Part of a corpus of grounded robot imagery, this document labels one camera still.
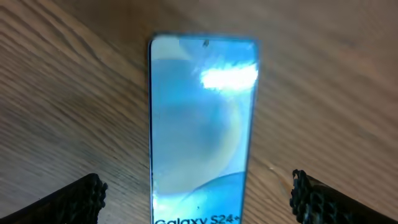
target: wooden table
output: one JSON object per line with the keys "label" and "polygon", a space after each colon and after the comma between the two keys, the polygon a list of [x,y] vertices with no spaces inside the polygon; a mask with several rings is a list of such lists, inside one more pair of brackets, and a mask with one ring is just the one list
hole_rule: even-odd
{"label": "wooden table", "polygon": [[398,219],[397,1],[0,3],[0,217],[96,172],[100,223],[149,223],[147,42],[175,30],[262,42],[245,223],[295,223],[293,169]]}

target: phone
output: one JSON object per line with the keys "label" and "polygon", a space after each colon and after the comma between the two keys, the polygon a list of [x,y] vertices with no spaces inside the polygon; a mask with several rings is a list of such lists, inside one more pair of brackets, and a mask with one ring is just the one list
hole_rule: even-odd
{"label": "phone", "polygon": [[161,34],[149,46],[152,224],[241,223],[256,41]]}

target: black object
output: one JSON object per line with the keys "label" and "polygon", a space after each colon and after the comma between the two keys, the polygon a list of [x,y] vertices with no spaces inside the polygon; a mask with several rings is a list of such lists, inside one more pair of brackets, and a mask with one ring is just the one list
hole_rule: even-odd
{"label": "black object", "polygon": [[290,206],[299,223],[398,223],[310,177],[303,170],[294,170],[293,179],[294,189]]}
{"label": "black object", "polygon": [[105,207],[107,188],[97,174],[88,174],[0,219],[0,224],[95,224],[98,213]]}

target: blue smartphone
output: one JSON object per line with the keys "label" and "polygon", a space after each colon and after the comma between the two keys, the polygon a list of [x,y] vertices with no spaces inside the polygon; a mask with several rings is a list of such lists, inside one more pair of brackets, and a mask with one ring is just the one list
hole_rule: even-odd
{"label": "blue smartphone", "polygon": [[208,35],[150,43],[152,224],[241,223],[257,53]]}

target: wooden surface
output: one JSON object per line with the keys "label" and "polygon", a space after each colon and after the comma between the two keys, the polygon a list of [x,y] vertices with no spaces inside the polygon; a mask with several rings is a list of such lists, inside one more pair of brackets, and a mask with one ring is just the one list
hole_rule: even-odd
{"label": "wooden surface", "polygon": [[245,223],[294,223],[304,169],[398,219],[397,1],[0,0],[0,217],[96,172],[149,223],[147,41],[262,41]]}

